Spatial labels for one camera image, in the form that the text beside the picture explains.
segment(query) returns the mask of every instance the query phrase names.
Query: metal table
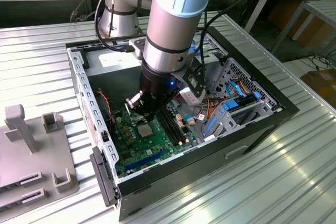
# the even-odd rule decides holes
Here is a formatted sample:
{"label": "metal table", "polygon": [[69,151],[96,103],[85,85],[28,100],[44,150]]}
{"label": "metal table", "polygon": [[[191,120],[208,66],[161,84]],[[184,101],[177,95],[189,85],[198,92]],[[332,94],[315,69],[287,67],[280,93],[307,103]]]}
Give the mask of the metal table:
{"label": "metal table", "polygon": [[[309,22],[312,20],[312,18],[318,17],[327,24],[331,25],[333,28],[336,28],[336,1],[335,0],[328,0],[328,1],[303,1],[298,9],[295,11],[294,15],[290,18],[285,28],[280,33],[278,39],[276,40],[275,45],[273,46],[271,52],[272,54],[275,53],[275,51],[278,49],[278,47],[281,45],[295,22],[298,20],[298,18],[301,16],[301,14],[305,11],[309,11],[310,15],[309,18],[307,18],[302,26],[299,28],[301,31],[297,31],[297,33],[302,33],[303,30],[307,27]],[[294,35],[293,40],[296,40],[299,36]],[[336,38],[329,43],[324,49],[324,52],[329,50],[329,48],[336,42]]]}
{"label": "metal table", "polygon": [[[148,18],[139,21],[146,30]],[[253,152],[124,223],[334,223],[335,109],[229,17],[223,16],[214,26],[300,112]],[[3,107],[14,103],[25,106],[27,118],[50,111],[61,113],[80,183],[76,194],[7,223],[116,223],[116,212],[104,206],[90,164],[92,146],[73,91],[64,46],[95,39],[92,22],[2,29],[0,35],[0,122],[4,124]]]}

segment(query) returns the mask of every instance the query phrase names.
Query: blue cable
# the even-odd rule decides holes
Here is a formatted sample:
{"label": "blue cable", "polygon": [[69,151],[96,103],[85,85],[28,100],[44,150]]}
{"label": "blue cable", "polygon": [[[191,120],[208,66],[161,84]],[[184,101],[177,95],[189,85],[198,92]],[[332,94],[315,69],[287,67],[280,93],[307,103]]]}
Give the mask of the blue cable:
{"label": "blue cable", "polygon": [[235,83],[234,81],[229,81],[228,83],[226,83],[225,88],[226,88],[226,93],[229,95],[230,98],[232,98],[232,95],[229,89],[230,84],[237,90],[237,93],[239,95],[241,95],[242,97],[246,97],[246,95],[242,92],[242,90],[240,89],[240,86],[237,85],[237,83]]}
{"label": "blue cable", "polygon": [[184,120],[187,121],[189,118],[193,118],[193,117],[194,117],[194,115],[191,115],[191,114],[190,115],[186,115],[185,118],[184,118]]}

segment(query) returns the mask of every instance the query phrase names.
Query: green circuit board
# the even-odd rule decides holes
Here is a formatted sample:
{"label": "green circuit board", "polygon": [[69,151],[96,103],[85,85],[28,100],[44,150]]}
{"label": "green circuit board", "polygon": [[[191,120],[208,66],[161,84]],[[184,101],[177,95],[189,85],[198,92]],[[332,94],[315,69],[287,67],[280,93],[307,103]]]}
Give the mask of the green circuit board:
{"label": "green circuit board", "polygon": [[[168,107],[171,110],[171,117],[177,124],[175,116],[178,112],[176,108],[171,103],[168,104]],[[119,161],[115,166],[119,177],[130,175],[198,144],[190,130],[188,132],[181,130],[184,141],[181,141],[182,144],[174,146],[156,115],[151,122],[139,120],[137,123],[131,118],[139,119],[139,115],[131,112],[130,116],[126,108],[115,110],[112,115],[117,119],[113,142],[119,154]],[[136,162],[145,163],[127,170],[128,166]]]}

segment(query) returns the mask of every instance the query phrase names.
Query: black cable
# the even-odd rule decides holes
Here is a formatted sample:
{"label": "black cable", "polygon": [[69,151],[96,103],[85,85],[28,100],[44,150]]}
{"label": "black cable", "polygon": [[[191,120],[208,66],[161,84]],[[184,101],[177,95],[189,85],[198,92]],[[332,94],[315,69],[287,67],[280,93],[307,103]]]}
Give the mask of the black cable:
{"label": "black cable", "polygon": [[201,39],[199,41],[199,46],[195,51],[195,54],[200,51],[201,52],[201,70],[202,70],[202,78],[204,78],[204,72],[205,72],[205,63],[204,63],[204,54],[203,54],[203,42],[204,42],[204,38],[206,35],[206,30],[208,29],[208,27],[219,17],[221,17],[223,14],[225,14],[228,10],[232,9],[233,7],[239,5],[241,2],[243,2],[244,0],[238,0],[237,2],[233,3],[232,5],[230,5],[229,7],[225,8],[224,10],[222,10],[220,13],[218,13],[216,16],[214,16],[203,28],[202,33],[201,33]]}
{"label": "black cable", "polygon": [[78,21],[86,21],[89,17],[91,17],[93,14],[95,14],[96,11],[94,10],[92,13],[88,14],[88,15],[80,15],[79,18],[76,18],[75,19],[75,22],[78,22]]}
{"label": "black cable", "polygon": [[195,115],[195,109],[196,108],[197,107],[195,107],[194,110],[193,110],[193,117],[195,117],[195,118],[197,118],[202,113],[204,107],[203,107],[203,104],[202,104],[200,111]]}
{"label": "black cable", "polygon": [[99,41],[107,48],[111,49],[112,51],[116,51],[116,52],[133,52],[135,51],[135,49],[130,46],[130,45],[127,45],[127,46],[124,46],[123,48],[113,48],[111,47],[109,44],[107,44],[103,38],[101,37],[100,35],[100,32],[99,32],[99,26],[98,26],[98,22],[99,22],[99,17],[98,17],[98,10],[101,6],[101,4],[103,3],[104,0],[99,0],[98,2],[98,5],[97,5],[97,9],[96,9],[96,13],[95,13],[95,21],[94,21],[94,28],[95,28],[95,31],[96,31],[96,34],[97,34],[97,37],[99,39]]}
{"label": "black cable", "polygon": [[331,51],[326,55],[326,57],[329,58],[329,57],[330,57],[330,54],[331,54],[332,52],[335,52],[335,51],[336,51],[336,49],[331,50]]}
{"label": "black cable", "polygon": [[[312,69],[315,69],[316,71],[319,71],[320,69],[328,69],[328,68],[333,68],[333,69],[336,69],[336,62],[332,63],[331,60],[332,59],[329,59],[330,56],[319,56],[319,55],[316,55],[314,52],[309,52],[309,55],[308,56],[303,56],[303,57],[299,57],[298,59],[304,63],[305,65],[311,67]],[[302,59],[308,59],[314,66],[304,62]],[[316,64],[315,61],[318,61],[322,64],[324,64],[325,66],[320,66],[318,64]]]}
{"label": "black cable", "polygon": [[204,10],[204,27],[205,27],[207,21],[208,21],[208,14],[207,14],[207,11]]}
{"label": "black cable", "polygon": [[256,5],[257,1],[258,0],[248,0],[247,1],[245,9],[240,14],[238,25],[240,25],[240,26],[243,25],[244,20],[246,19],[248,13],[251,10],[251,7],[254,6],[254,5]]}
{"label": "black cable", "polygon": [[71,16],[70,16],[70,23],[74,22],[73,20],[76,18],[78,14],[78,9],[82,5],[83,2],[84,0],[81,0],[79,4],[77,5],[76,9],[72,11]]}
{"label": "black cable", "polygon": [[109,38],[111,37],[111,31],[112,31],[112,25],[113,25],[113,13],[114,13],[114,0],[113,0],[112,10],[111,10],[111,19],[110,19],[110,28],[109,28]]}

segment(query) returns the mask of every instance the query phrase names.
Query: motherboard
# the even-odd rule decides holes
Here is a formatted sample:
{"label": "motherboard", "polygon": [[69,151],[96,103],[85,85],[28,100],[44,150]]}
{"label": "motherboard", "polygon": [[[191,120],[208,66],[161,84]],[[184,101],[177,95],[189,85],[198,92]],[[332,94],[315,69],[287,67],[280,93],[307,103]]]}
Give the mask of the motherboard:
{"label": "motherboard", "polygon": [[112,134],[119,154],[115,168],[125,177],[198,145],[188,124],[172,102],[162,108],[154,120],[130,112],[127,107],[112,111]]}

